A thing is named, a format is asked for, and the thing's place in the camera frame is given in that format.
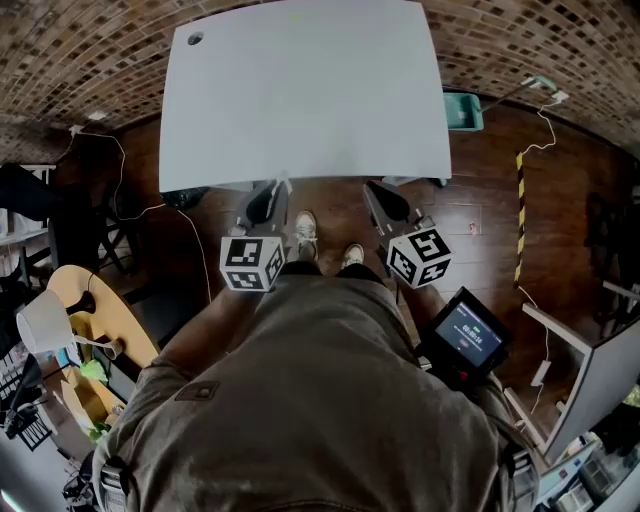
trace display screen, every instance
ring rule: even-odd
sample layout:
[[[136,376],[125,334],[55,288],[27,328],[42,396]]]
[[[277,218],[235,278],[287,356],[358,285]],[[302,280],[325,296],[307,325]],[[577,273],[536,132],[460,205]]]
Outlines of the display screen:
[[[476,367],[482,365],[502,343],[464,302],[456,306],[436,332]]]

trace white table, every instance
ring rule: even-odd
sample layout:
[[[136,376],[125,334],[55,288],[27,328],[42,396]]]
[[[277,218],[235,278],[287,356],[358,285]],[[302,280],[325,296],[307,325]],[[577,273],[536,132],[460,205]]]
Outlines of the white table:
[[[283,173],[451,177],[420,3],[286,0],[175,31],[160,192]]]

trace brick wall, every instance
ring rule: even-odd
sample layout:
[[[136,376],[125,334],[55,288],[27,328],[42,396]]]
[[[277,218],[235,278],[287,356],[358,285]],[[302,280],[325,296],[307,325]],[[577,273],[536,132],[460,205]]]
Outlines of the brick wall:
[[[497,96],[542,74],[571,95],[558,115],[630,146],[640,141],[636,1],[422,3],[443,84]],[[48,128],[86,125],[94,110],[110,114],[104,129],[158,113],[174,28],[256,3],[0,0],[0,161],[55,158],[68,137]]]

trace wooden tabletop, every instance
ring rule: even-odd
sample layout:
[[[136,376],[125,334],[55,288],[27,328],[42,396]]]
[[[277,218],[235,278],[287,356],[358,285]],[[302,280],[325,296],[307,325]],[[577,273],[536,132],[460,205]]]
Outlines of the wooden tabletop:
[[[124,353],[140,368],[148,366],[158,355],[158,349],[144,331],[129,305],[115,291],[92,272],[76,265],[65,265],[57,269],[47,289],[52,290],[69,307],[80,300],[87,287],[96,301],[96,312],[76,313],[72,324],[81,321],[88,339],[107,335],[109,339],[121,339]]]

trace lamp shade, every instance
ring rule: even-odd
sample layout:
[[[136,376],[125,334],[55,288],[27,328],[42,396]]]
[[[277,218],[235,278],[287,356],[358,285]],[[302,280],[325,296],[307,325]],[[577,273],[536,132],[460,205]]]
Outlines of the lamp shade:
[[[74,341],[69,316],[60,298],[45,290],[16,315],[22,342],[32,354],[66,347]]]

